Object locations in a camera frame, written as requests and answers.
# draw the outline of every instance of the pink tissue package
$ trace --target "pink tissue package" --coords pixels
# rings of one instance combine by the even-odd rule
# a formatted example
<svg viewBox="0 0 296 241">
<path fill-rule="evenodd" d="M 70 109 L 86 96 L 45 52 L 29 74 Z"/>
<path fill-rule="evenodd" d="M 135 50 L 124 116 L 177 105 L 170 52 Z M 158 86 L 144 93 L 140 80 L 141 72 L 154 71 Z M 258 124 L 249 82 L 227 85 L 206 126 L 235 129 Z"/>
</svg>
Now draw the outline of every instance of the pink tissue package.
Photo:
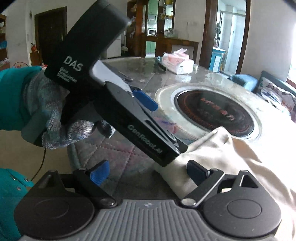
<svg viewBox="0 0 296 241">
<path fill-rule="evenodd" d="M 185 54 L 187 49 L 179 49 L 174 53 L 164 53 L 162 65 L 175 74 L 189 74 L 193 71 L 194 61 Z"/>
</svg>

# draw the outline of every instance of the floral pillow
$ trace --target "floral pillow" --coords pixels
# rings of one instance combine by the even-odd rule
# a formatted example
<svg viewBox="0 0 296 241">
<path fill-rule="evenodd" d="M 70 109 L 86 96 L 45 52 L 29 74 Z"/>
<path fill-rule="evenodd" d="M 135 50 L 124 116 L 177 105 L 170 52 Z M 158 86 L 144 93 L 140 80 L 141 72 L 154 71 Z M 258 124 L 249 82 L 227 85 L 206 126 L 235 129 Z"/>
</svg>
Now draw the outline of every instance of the floral pillow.
<svg viewBox="0 0 296 241">
<path fill-rule="evenodd" d="M 275 108 L 290 115 L 292 121 L 296 123 L 296 97 L 292 93 L 277 87 L 265 77 L 261 77 L 258 94 Z"/>
</svg>

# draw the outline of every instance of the knit glove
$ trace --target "knit glove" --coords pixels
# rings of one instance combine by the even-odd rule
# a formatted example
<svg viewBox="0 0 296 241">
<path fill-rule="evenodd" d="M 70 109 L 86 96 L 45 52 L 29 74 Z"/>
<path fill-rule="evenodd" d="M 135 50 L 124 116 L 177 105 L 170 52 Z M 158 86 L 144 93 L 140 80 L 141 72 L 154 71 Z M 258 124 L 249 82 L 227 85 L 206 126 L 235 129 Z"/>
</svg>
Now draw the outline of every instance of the knit glove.
<svg viewBox="0 0 296 241">
<path fill-rule="evenodd" d="M 66 147 L 86 139 L 96 127 L 106 138 L 110 138 L 115 129 L 105 120 L 101 120 L 96 125 L 86 120 L 77 120 L 67 126 L 61 125 L 63 101 L 68 93 L 66 89 L 47 78 L 43 70 L 24 88 L 23 101 L 30 115 L 33 116 L 37 110 L 41 109 L 48 120 L 47 131 L 42 136 L 43 147 L 47 149 Z"/>
</svg>

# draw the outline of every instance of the screw head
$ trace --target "screw head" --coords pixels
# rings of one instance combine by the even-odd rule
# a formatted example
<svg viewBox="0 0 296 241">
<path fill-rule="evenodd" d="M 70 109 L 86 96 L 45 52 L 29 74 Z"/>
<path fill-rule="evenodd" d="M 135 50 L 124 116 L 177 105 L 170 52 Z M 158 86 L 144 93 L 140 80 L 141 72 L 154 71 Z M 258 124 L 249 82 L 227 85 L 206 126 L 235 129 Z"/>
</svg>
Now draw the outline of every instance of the screw head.
<svg viewBox="0 0 296 241">
<path fill-rule="evenodd" d="M 184 198 L 181 200 L 181 204 L 185 207 L 192 207 L 196 205 L 196 201 L 192 198 Z"/>
<path fill-rule="evenodd" d="M 116 201 L 112 198 L 103 198 L 100 203 L 105 206 L 105 207 L 110 207 L 110 206 L 113 206 Z"/>
</svg>

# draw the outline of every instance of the door frame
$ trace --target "door frame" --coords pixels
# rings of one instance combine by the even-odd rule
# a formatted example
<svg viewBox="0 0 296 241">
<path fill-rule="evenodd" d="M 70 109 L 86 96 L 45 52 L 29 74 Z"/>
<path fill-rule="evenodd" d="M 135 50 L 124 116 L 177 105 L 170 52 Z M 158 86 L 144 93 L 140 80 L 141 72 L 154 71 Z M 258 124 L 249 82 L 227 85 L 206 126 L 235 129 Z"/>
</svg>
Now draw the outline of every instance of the door frame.
<svg viewBox="0 0 296 241">
<path fill-rule="evenodd" d="M 36 41 L 36 47 L 39 50 L 39 33 L 38 33 L 38 21 L 39 21 L 39 17 L 43 16 L 45 14 L 49 14 L 49 13 L 54 13 L 54 12 L 62 12 L 63 16 L 64 16 L 64 36 L 65 37 L 67 35 L 67 7 L 60 7 L 60 8 L 56 8 L 56 9 L 52 9 L 46 12 L 42 12 L 39 14 L 35 14 L 34 17 L 34 21 L 35 21 L 35 41 Z"/>
<path fill-rule="evenodd" d="M 247 41 L 249 35 L 250 26 L 250 14 L 251 14 L 251 0 L 246 0 L 246 21 L 244 25 L 244 37 L 242 41 L 242 49 L 239 56 L 239 62 L 237 65 L 236 74 L 240 74 L 242 70 L 242 64 L 244 61 L 244 55 L 247 48 Z M 199 65 L 209 69 L 211 64 L 212 52 L 214 47 L 214 39 L 216 32 L 216 21 L 218 13 L 218 0 L 207 0 L 206 12 L 205 12 L 205 27 L 202 39 L 202 48 L 200 52 Z"/>
</svg>

